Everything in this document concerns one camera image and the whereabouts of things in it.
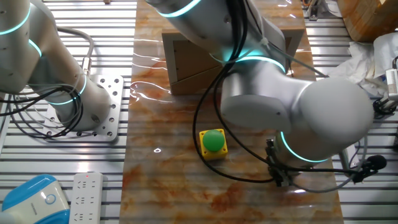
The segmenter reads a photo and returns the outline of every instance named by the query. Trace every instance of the brown cardboard box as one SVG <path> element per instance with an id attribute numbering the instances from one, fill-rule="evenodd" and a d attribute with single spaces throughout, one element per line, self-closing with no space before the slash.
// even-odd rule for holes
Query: brown cardboard box
<path id="1" fill-rule="evenodd" d="M 338 0 L 338 6 L 354 41 L 373 42 L 398 28 L 397 0 Z"/>
<path id="2" fill-rule="evenodd" d="M 286 52 L 294 57 L 304 29 L 282 32 Z M 206 89 L 223 68 L 207 51 L 187 40 L 179 31 L 164 29 L 162 37 L 173 95 L 189 95 Z"/>

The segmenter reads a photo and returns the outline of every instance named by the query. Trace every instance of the marble table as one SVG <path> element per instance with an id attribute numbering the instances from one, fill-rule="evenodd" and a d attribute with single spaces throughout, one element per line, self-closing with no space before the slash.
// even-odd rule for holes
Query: marble table
<path id="1" fill-rule="evenodd" d="M 254 1 L 277 26 L 304 26 L 299 0 Z M 127 149 L 120 223 L 343 223 L 338 192 L 309 194 L 275 183 L 248 184 L 220 177 L 200 161 L 192 140 L 192 118 L 199 95 L 172 96 L 162 45 L 162 29 L 172 28 L 145 3 L 137 2 Z M 312 64 L 307 36 L 296 58 Z M 292 64 L 295 78 L 315 75 Z M 206 100 L 197 132 L 221 128 Z M 266 157 L 274 131 L 231 125 L 245 145 Z M 229 154 L 212 164 L 248 179 L 268 179 L 267 165 L 250 156 L 229 136 Z M 321 164 L 331 168 L 331 161 Z M 306 187 L 335 186 L 334 174 L 301 174 Z"/>

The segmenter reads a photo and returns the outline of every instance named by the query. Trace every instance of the green button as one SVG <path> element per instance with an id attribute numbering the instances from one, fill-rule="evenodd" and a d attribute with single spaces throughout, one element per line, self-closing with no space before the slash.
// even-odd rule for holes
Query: green button
<path id="1" fill-rule="evenodd" d="M 218 152 L 224 147 L 225 138 L 223 133 L 210 130 L 203 136 L 203 145 L 211 152 Z"/>

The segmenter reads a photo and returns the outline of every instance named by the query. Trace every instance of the power outlet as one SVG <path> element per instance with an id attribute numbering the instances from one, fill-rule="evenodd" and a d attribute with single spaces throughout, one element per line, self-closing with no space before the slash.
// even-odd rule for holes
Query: power outlet
<path id="1" fill-rule="evenodd" d="M 100 173 L 76 174 L 69 224 L 99 224 L 101 218 L 103 175 Z"/>

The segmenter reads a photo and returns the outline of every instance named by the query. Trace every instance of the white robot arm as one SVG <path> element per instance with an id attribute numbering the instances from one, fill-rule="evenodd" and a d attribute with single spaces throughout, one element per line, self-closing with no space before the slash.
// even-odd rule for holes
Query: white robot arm
<path id="1" fill-rule="evenodd" d="M 226 1 L 146 1 L 188 40 L 218 60 L 229 60 L 234 39 Z M 285 49 L 282 32 L 251 1 L 245 10 L 252 16 L 240 55 L 244 57 L 224 79 L 223 117 L 240 126 L 280 131 L 275 156 L 290 167 L 313 167 L 363 138 L 374 114 L 367 94 L 338 78 L 310 82 L 287 77 L 285 55 L 276 50 Z M 260 44 L 264 40 L 271 48 Z"/>
<path id="2" fill-rule="evenodd" d="M 19 93 L 27 84 L 43 95 L 50 85 L 73 86 L 84 106 L 74 131 L 100 125 L 110 109 L 108 92 L 85 75 L 58 36 L 55 19 L 40 0 L 0 0 L 0 91 Z M 59 120 L 74 116 L 73 99 L 65 92 L 45 98 Z"/>

